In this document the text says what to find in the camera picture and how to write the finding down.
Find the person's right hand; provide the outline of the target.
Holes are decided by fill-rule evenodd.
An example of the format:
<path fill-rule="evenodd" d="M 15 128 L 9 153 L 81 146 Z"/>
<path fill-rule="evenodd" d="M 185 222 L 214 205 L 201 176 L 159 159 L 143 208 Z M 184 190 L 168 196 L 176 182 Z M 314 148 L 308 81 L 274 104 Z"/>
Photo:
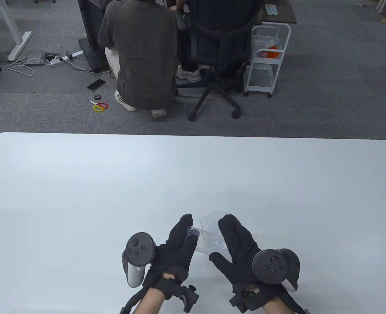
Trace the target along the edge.
<path fill-rule="evenodd" d="M 232 261 L 213 252 L 209 260 L 232 284 L 253 285 L 259 282 L 252 270 L 252 262 L 261 251 L 252 234 L 232 214 L 226 214 L 218 221 L 220 232 L 225 240 Z"/>

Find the person's left hand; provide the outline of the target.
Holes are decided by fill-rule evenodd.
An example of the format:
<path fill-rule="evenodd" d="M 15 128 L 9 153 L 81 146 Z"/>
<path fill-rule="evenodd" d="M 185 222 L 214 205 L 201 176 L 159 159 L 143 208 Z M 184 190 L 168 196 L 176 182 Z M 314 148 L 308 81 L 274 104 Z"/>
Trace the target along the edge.
<path fill-rule="evenodd" d="M 192 215 L 184 214 L 170 231 L 166 242 L 156 247 L 142 284 L 144 287 L 156 287 L 164 274 L 172 275 L 174 278 L 169 278 L 169 281 L 178 285 L 187 279 L 198 241 L 197 236 L 187 234 L 192 224 Z"/>

